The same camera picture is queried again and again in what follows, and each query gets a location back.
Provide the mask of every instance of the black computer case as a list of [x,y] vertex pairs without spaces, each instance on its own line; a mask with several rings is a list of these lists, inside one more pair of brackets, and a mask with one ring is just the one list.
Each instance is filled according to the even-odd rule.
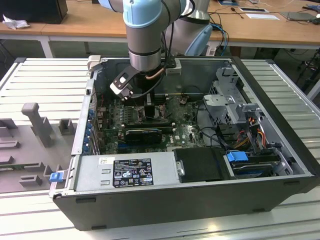
[[60,24],[68,11],[66,0],[0,0],[0,13],[30,23]]

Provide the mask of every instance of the warning label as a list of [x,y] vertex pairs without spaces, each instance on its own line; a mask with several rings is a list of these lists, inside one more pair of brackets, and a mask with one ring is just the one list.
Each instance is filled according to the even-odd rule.
[[153,185],[151,159],[115,160],[112,183],[115,188]]

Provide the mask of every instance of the crumpled paper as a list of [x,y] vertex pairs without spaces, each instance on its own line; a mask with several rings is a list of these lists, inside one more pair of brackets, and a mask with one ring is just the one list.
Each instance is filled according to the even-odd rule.
[[30,27],[30,25],[25,20],[13,20],[11,18],[6,17],[5,15],[2,15],[2,16],[4,19],[2,21],[2,23],[10,29],[16,30],[16,29],[20,29],[20,28]]

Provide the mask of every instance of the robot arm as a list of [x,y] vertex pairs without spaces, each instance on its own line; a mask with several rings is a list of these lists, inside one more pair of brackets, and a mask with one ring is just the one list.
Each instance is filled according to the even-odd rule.
[[[202,53],[212,31],[207,13],[210,0],[194,1],[195,4],[187,11],[188,17],[181,18],[187,0],[99,0],[103,7],[123,13],[126,25],[131,66],[110,85],[116,95],[125,100],[132,97],[129,82],[136,76],[151,83],[158,78],[150,90],[160,83],[166,67],[161,65],[161,35],[166,29],[166,42],[172,44],[175,52],[186,56]],[[142,91],[141,97],[149,93],[147,89]]]
[[161,33],[176,21],[186,0],[99,0],[103,7],[123,13],[130,63],[141,72],[161,64]]

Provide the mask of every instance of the wooden desk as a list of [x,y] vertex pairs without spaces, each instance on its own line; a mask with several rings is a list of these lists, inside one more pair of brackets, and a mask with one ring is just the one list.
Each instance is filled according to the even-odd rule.
[[[290,0],[261,0],[270,6],[285,6]],[[243,1],[239,1],[240,6],[250,8],[252,5],[245,4]],[[265,4],[258,4],[260,8],[267,9],[269,12],[298,12],[303,10],[302,7],[306,4],[316,5],[314,2],[295,0],[285,8],[269,7]],[[295,21],[287,21],[280,13],[270,13],[278,17],[280,20],[267,20],[267,19],[250,19],[246,14],[241,14],[244,19],[238,14],[231,11],[230,7],[226,9],[221,6],[217,1],[210,3],[209,12],[217,11],[221,16],[222,26],[229,33],[230,46],[243,46],[244,43],[247,47],[277,47],[283,45],[292,45],[290,48],[310,48],[316,49],[320,46],[320,26],[309,24],[299,24]],[[310,13],[316,15],[315,11],[305,11],[304,13]],[[217,14],[212,15],[214,21],[219,23]],[[220,41],[221,33],[213,32],[210,40]]]
[[[284,8],[290,0],[261,0],[271,6],[262,3],[256,5],[270,12],[297,12],[306,4],[315,4],[309,1],[295,0]],[[243,1],[241,6],[249,7]],[[68,13],[62,24],[31,23],[30,28],[11,30],[0,25],[0,39],[38,40],[41,42],[44,54],[52,58],[50,41],[76,41],[76,42],[127,42],[126,27],[122,14],[112,12],[99,4],[90,1],[77,2],[67,0]],[[264,48],[295,48],[317,49],[320,47],[320,26],[309,23],[299,24],[294,21],[286,22],[279,13],[274,13],[280,20],[250,19],[225,9],[215,0],[210,2],[209,11],[222,13],[223,28],[229,33],[229,46],[239,47],[264,47]],[[212,15],[218,23],[217,14]],[[212,32],[210,44],[216,46],[222,39],[219,31]]]
[[126,25],[121,13],[113,12],[90,1],[67,1],[68,12],[61,24],[47,24],[42,29],[48,36],[81,36],[126,38]]

